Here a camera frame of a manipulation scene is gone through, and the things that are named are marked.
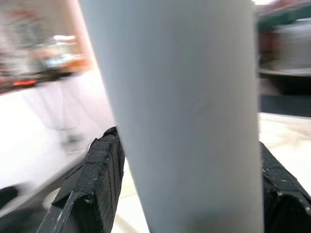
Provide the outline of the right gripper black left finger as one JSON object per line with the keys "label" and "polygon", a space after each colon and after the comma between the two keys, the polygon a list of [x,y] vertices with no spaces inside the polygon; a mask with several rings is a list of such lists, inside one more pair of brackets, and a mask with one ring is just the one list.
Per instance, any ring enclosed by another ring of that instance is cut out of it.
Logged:
{"label": "right gripper black left finger", "polygon": [[116,127],[90,145],[65,178],[36,233],[111,233],[125,154]]}

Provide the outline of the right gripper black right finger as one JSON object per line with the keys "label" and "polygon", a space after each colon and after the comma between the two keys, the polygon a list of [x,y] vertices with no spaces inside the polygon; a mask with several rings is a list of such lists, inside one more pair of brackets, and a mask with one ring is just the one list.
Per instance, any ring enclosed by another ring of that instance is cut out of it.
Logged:
{"label": "right gripper black right finger", "polygon": [[311,233],[311,196],[260,142],[264,233]]}

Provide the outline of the white plastic table leg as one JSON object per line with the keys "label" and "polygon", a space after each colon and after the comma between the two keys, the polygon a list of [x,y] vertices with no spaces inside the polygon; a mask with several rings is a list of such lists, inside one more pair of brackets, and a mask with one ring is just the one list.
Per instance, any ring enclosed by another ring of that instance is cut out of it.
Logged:
{"label": "white plastic table leg", "polygon": [[251,0],[79,0],[150,233],[264,233]]}

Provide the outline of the white plastic table top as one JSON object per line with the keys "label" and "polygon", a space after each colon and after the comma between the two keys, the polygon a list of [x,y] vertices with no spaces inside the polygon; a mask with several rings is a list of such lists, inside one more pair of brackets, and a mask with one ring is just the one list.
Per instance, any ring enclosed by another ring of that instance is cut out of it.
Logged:
{"label": "white plastic table top", "polygon": [[261,113],[259,139],[311,196],[311,119]]}

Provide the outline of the black tablecloth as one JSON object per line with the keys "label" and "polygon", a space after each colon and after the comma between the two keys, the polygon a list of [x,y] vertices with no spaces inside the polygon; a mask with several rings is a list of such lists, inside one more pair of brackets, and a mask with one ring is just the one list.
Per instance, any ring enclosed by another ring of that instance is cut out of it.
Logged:
{"label": "black tablecloth", "polygon": [[298,117],[311,117],[311,96],[260,95],[261,112]]}

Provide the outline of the green pot lid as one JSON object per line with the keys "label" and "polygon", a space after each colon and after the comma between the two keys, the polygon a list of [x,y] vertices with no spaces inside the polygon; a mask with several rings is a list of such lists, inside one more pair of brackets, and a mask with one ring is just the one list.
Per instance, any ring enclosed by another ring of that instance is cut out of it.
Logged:
{"label": "green pot lid", "polygon": [[259,15],[257,28],[260,31],[267,31],[277,25],[292,24],[297,20],[310,17],[311,2],[302,5],[292,5]]}

